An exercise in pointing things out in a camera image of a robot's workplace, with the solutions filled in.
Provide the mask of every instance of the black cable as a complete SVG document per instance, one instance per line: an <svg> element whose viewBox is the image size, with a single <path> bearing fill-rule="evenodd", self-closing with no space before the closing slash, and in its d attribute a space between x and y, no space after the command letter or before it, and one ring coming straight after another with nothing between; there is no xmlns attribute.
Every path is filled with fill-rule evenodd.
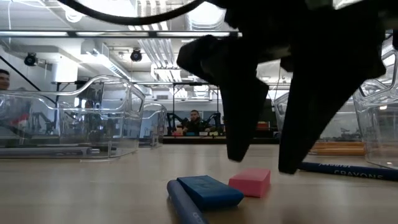
<svg viewBox="0 0 398 224"><path fill-rule="evenodd" d="M178 9L174 9L170 12L165 12L162 14L147 16L147 17L124 17L124 16L112 16L109 14L105 14L102 12L98 12L96 10L90 9L84 6L82 3L79 3L75 0L58 0L60 3L74 9L76 12L80 12L86 16L90 16L94 19L105 21L113 24L124 25L124 26L142 26L142 25L151 25L160 23L163 21L167 21L178 16L184 15L200 4L205 2L205 0L194 0L184 6L179 7Z"/></svg>

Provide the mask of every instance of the security camera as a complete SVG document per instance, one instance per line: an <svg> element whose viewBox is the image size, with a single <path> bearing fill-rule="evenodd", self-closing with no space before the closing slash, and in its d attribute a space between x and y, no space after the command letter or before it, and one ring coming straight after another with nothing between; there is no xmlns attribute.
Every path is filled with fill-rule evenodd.
<svg viewBox="0 0 398 224"><path fill-rule="evenodd" d="M139 62L142 60L142 54L141 54L141 49L134 49L132 50L132 53L130 55L130 59L133 62Z"/></svg>
<svg viewBox="0 0 398 224"><path fill-rule="evenodd" d="M26 58L25 58L25 60L24 60L24 63L27 66L34 67L34 66L37 65L38 61L39 60L36 57L36 53L28 53Z"/></svg>

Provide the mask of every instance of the orange object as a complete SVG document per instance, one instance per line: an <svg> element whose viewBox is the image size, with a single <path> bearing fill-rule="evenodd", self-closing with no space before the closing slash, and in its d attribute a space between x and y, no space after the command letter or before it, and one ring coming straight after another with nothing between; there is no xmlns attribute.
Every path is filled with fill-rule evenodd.
<svg viewBox="0 0 398 224"><path fill-rule="evenodd" d="M320 156L364 156L362 142L317 142L309 152Z"/></svg>
<svg viewBox="0 0 398 224"><path fill-rule="evenodd" d="M258 122L257 123L257 129L260 129L260 130L269 129L269 122Z"/></svg>

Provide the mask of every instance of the blue crayon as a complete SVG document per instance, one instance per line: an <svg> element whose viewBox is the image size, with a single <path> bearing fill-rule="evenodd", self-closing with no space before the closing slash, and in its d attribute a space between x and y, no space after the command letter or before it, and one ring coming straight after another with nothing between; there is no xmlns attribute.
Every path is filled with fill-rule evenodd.
<svg viewBox="0 0 398 224"><path fill-rule="evenodd" d="M178 181L170 180L167 183L167 191L181 223L209 224Z"/></svg>
<svg viewBox="0 0 398 224"><path fill-rule="evenodd" d="M320 164L315 162L302 162L298 169L308 172L318 172L322 174L335 174L350 177L398 181L398 170L395 169L360 167L339 164Z"/></svg>

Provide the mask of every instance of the desk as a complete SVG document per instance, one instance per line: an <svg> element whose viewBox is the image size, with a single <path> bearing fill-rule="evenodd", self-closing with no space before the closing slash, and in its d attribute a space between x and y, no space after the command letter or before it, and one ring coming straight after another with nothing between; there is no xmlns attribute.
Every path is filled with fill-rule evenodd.
<svg viewBox="0 0 398 224"><path fill-rule="evenodd" d="M164 144L226 144L225 136L164 136ZM276 138L252 138L251 144L279 144Z"/></svg>
<svg viewBox="0 0 398 224"><path fill-rule="evenodd" d="M398 183L299 172L280 175L278 146L253 145L242 163L222 145L164 145L111 162L0 161L0 217L12 224L172 224L170 179L208 174L222 182L242 169L272 169L264 199L206 213L216 224L375 224L398 219ZM308 161L367 165L362 157Z"/></svg>

